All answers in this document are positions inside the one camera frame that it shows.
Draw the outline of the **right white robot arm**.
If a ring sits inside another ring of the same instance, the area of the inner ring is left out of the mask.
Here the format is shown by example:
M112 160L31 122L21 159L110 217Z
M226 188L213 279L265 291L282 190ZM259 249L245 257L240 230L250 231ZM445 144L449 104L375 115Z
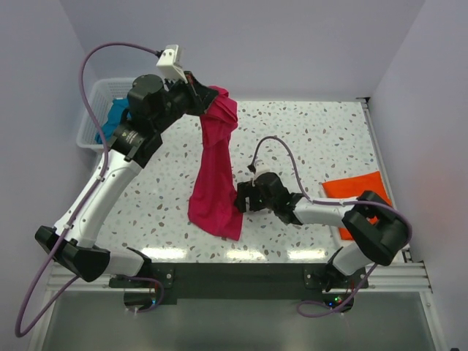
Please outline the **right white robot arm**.
M368 264L388 266L412 237L411 224L377 193L345 199L310 198L290 192L276 173L266 172L237 185L241 212L272 211L283 223L324 224L346 229L352 243L339 248L315 276L325 290L343 287Z

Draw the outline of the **magenta t shirt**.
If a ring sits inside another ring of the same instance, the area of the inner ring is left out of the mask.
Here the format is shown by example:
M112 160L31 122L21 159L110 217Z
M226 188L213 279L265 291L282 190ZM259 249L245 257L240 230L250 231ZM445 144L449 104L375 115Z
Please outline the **magenta t shirt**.
M189 221L205 232L238 241L243 214L235 207L230 139L238 127L237 102L229 92L213 86L218 96L200 117L203 151L191 197Z

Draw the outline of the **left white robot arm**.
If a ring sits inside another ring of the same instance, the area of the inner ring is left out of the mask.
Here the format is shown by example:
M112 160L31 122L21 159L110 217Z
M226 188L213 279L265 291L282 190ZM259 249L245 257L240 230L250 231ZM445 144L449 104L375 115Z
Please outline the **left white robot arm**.
M35 239L61 266L86 282L103 274L123 275L136 287L151 280L151 261L135 249L120 252L96 245L110 210L129 183L162 145L162 133L182 116L206 113L219 92L199 83L189 71L168 83L142 75L127 93L128 106L91 179L54 226L41 226Z

